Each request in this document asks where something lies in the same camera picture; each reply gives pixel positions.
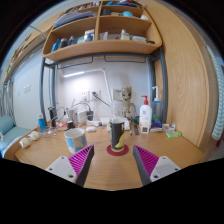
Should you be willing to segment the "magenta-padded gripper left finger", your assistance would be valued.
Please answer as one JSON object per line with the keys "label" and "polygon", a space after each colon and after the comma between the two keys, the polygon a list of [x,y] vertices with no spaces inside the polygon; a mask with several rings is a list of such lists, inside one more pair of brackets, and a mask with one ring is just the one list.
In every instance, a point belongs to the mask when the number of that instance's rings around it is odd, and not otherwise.
{"label": "magenta-padded gripper left finger", "polygon": [[90,145],[69,157],[60,156],[46,168],[46,171],[75,183],[78,186],[83,186],[93,156],[94,146]]}

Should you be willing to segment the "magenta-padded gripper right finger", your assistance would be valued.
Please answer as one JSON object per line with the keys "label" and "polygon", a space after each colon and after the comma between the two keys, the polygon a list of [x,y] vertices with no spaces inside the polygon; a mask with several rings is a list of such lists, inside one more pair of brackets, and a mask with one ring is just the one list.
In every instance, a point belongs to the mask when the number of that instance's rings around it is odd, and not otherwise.
{"label": "magenta-padded gripper right finger", "polygon": [[143,185],[157,181],[180,170],[167,156],[158,157],[137,145],[133,146],[133,156]]}

